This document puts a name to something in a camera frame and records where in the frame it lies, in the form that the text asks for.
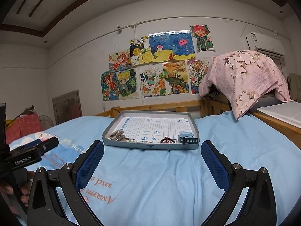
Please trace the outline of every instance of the children's painting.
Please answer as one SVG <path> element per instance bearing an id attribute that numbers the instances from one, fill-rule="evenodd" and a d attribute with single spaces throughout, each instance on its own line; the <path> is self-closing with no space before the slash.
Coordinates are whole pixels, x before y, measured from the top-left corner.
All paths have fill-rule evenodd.
<path id="1" fill-rule="evenodd" d="M 143 96 L 158 97 L 166 95 L 165 80 L 162 64 L 147 65 L 140 68 Z"/>
<path id="2" fill-rule="evenodd" d="M 170 94 L 189 93 L 189 84 L 185 61 L 163 63 L 166 91 Z"/>
<path id="3" fill-rule="evenodd" d="M 109 69 L 111 72 L 125 70 L 131 67 L 130 50 L 111 54 L 109 56 Z"/>
<path id="4" fill-rule="evenodd" d="M 137 91 L 137 74 L 135 69 L 127 69 L 118 72 L 119 99 L 139 98 Z"/>
<path id="5" fill-rule="evenodd" d="M 169 34 L 173 43 L 173 59 L 189 60 L 195 57 L 190 31 L 171 31 Z"/>
<path id="6" fill-rule="evenodd" d="M 173 43 L 169 33 L 151 34 L 148 39 L 154 63 L 173 60 Z"/>
<path id="7" fill-rule="evenodd" d="M 197 48 L 199 51 L 214 50 L 213 42 L 209 36 L 210 30 L 207 25 L 190 26 L 193 37 L 197 38 Z"/>
<path id="8" fill-rule="evenodd" d="M 102 98 L 106 100 L 118 100 L 118 85 L 116 72 L 106 71 L 101 75 Z"/>
<path id="9" fill-rule="evenodd" d="M 207 74 L 208 64 L 209 61 L 207 59 L 187 61 L 192 94 L 199 93 L 199 84 L 203 77 Z"/>
<path id="10" fill-rule="evenodd" d="M 148 36 L 130 40 L 130 56 L 132 66 L 152 61 L 151 46 Z"/>

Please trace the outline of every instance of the brown door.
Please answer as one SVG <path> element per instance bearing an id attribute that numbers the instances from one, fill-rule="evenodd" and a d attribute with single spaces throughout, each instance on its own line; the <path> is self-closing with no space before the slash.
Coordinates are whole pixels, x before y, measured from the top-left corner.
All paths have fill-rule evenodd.
<path id="1" fill-rule="evenodd" d="M 56 124 L 82 116 L 79 91 L 73 91 L 52 99 Z"/>

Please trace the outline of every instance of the silver screw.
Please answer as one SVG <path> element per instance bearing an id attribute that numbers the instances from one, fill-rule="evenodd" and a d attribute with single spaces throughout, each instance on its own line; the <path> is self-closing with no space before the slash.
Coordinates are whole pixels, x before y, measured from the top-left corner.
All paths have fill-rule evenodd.
<path id="1" fill-rule="evenodd" d="M 64 168 L 65 169 L 70 169 L 72 167 L 72 163 L 66 163 L 65 165 L 64 165 Z"/>
<path id="2" fill-rule="evenodd" d="M 37 172 L 41 172 L 44 170 L 44 167 L 38 167 Z"/>
<path id="3" fill-rule="evenodd" d="M 241 165 L 238 164 L 238 163 L 234 163 L 234 164 L 233 164 L 233 167 L 234 167 L 234 169 L 236 169 L 236 170 L 241 169 Z"/>
<path id="4" fill-rule="evenodd" d="M 262 167 L 260 170 L 261 170 L 263 173 L 267 173 L 267 172 L 268 172 L 267 169 L 264 168 L 264 167 Z"/>

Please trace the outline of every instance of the air conditioner label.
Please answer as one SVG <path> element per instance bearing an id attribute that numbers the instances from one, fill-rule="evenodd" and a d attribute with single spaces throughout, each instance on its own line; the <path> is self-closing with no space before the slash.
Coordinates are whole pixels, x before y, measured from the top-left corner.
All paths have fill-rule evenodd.
<path id="1" fill-rule="evenodd" d="M 251 33 L 252 37 L 253 37 L 253 40 L 257 41 L 257 37 L 254 33 Z"/>

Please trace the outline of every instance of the wall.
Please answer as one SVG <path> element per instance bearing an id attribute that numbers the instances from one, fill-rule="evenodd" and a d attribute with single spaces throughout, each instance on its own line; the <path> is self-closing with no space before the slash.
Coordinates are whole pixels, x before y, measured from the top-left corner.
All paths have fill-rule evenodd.
<path id="1" fill-rule="evenodd" d="M 295 73 L 298 72 L 298 74 L 301 75 L 301 58 L 298 56 L 301 49 L 301 23 L 295 14 L 288 16 L 285 20 L 283 20 L 283 23 L 292 40 L 296 56 L 298 70 L 295 71 Z"/>
<path id="2" fill-rule="evenodd" d="M 49 115 L 46 94 L 48 50 L 0 44 L 0 103 L 6 102 L 6 117 L 13 119 L 35 106 L 38 115 Z"/>
<path id="3" fill-rule="evenodd" d="M 164 19 L 177 16 L 181 18 Z M 125 28 L 121 33 L 110 32 L 114 31 L 117 25 L 128 26 L 134 20 L 142 22 L 155 19 L 159 20 L 138 25 L 137 37 L 162 31 L 189 29 L 189 25 L 207 24 L 210 27 L 210 35 L 212 35 L 216 50 L 198 53 L 196 58 L 200 59 L 211 58 L 234 50 L 248 49 L 245 36 L 251 31 L 276 38 L 273 32 L 261 27 L 287 35 L 279 19 L 253 6 L 233 0 L 144 0 L 132 3 L 92 19 L 50 49 L 49 69 L 47 70 L 49 106 L 52 106 L 53 97 L 79 89 L 83 115 L 102 112 L 100 76 L 104 71 L 109 70 L 108 56 L 128 48 L 129 40 L 134 38 L 132 28 Z M 294 72 L 296 60 L 291 42 L 282 36 L 278 37 L 285 48 L 287 72 Z M 141 92 L 139 96 L 139 99 L 106 101 L 104 105 L 106 110 L 113 106 L 142 105 Z M 194 99 L 199 99 L 199 96 L 179 94 L 145 98 L 144 104 Z"/>

